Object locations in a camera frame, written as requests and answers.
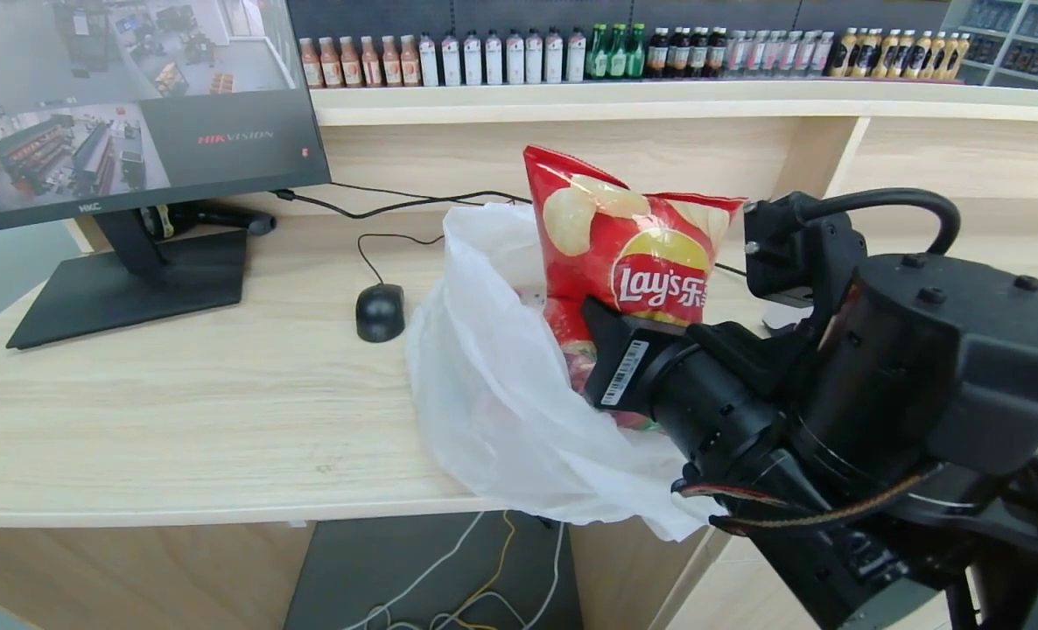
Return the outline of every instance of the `plastic bag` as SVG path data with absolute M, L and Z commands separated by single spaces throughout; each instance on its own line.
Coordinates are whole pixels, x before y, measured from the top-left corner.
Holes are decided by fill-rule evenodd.
M 407 327 L 419 427 L 440 466 L 481 497 L 578 525 L 639 515 L 667 541 L 702 526 L 672 502 L 684 463 L 674 443 L 620 430 L 571 389 L 536 299 L 546 282 L 532 208 L 454 208 L 443 231 L 442 279 Z

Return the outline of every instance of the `lay's chip bag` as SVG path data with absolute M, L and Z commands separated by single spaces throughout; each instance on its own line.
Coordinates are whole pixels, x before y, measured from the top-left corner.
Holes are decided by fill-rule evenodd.
M 746 199 L 643 195 L 549 148 L 527 147 L 523 160 L 546 267 L 544 316 L 567 357 L 574 390 L 583 390 L 596 360 L 580 314 L 586 296 L 636 318 L 679 326 L 702 322 L 706 278 Z M 654 427 L 643 415 L 613 415 L 620 427 Z

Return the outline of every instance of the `hikvision logo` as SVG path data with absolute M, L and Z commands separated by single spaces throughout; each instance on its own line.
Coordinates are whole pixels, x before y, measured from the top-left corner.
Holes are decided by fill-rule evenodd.
M 274 138 L 273 131 L 242 131 L 239 133 L 215 133 L 212 136 L 200 136 L 196 138 L 197 144 L 220 144 L 223 142 L 235 142 L 236 140 L 265 140 Z

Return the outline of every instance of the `green bottle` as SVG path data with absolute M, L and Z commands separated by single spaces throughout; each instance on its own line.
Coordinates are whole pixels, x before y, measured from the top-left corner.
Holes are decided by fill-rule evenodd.
M 624 31 L 626 25 L 611 25 L 611 46 L 608 47 L 608 77 L 623 79 L 624 71 L 628 69 L 628 51 L 624 48 Z
M 599 79 L 598 76 L 593 75 L 593 61 L 596 59 L 596 52 L 604 44 L 604 31 L 606 28 L 606 25 L 603 24 L 593 25 L 593 36 L 590 38 L 589 49 L 585 52 L 585 76 L 589 79 Z
M 644 25 L 632 25 L 632 43 L 628 45 L 631 51 L 628 52 L 628 73 L 631 79 L 638 79 L 644 76 L 644 63 L 647 60 L 647 43 L 644 42 Z

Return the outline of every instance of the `computer mouse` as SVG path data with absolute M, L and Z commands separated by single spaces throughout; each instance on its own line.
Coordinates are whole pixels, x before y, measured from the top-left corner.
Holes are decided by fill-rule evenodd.
M 403 287 L 379 283 L 360 292 L 355 299 L 355 334 L 368 343 L 384 343 L 403 334 Z

